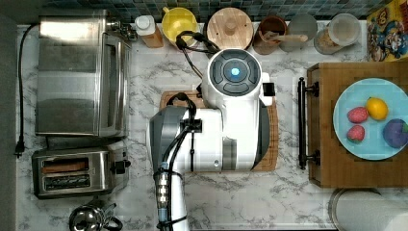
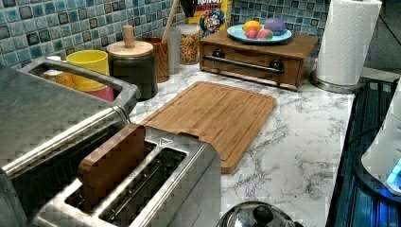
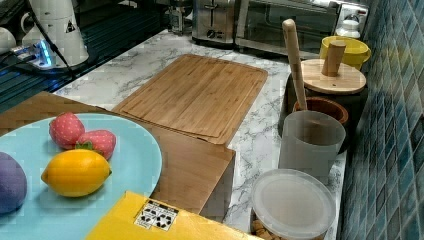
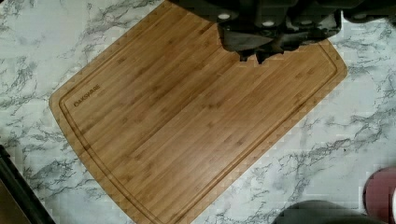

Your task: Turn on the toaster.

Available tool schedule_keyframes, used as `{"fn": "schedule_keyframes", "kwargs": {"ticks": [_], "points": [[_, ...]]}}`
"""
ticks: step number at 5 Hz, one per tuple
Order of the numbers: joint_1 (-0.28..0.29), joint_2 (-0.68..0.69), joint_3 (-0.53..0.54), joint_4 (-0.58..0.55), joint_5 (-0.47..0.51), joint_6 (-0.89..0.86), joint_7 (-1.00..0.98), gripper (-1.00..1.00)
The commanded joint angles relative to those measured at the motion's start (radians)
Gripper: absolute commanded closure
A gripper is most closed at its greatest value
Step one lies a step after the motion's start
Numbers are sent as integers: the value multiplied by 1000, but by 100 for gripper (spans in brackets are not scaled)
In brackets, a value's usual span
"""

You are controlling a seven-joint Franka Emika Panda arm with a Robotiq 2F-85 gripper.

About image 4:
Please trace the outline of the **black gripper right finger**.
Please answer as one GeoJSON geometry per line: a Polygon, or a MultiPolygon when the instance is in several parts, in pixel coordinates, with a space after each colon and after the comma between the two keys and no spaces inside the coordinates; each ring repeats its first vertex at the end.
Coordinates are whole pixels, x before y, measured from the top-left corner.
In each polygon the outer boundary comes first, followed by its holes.
{"type": "Polygon", "coordinates": [[[263,63],[273,55],[283,54],[285,51],[294,51],[300,46],[318,43],[338,34],[341,27],[340,18],[326,18],[314,28],[300,29],[293,34],[278,35],[273,41],[256,49],[256,59],[258,63],[263,63]]]}

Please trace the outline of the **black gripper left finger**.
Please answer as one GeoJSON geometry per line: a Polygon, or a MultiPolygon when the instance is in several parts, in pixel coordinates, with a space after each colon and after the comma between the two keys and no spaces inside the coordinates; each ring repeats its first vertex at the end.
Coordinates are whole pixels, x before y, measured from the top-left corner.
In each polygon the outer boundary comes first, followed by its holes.
{"type": "Polygon", "coordinates": [[[218,25],[219,39],[222,47],[239,56],[240,62],[246,62],[255,55],[258,62],[264,62],[275,54],[272,49],[272,38],[241,31],[233,31],[230,26],[218,25]]]}

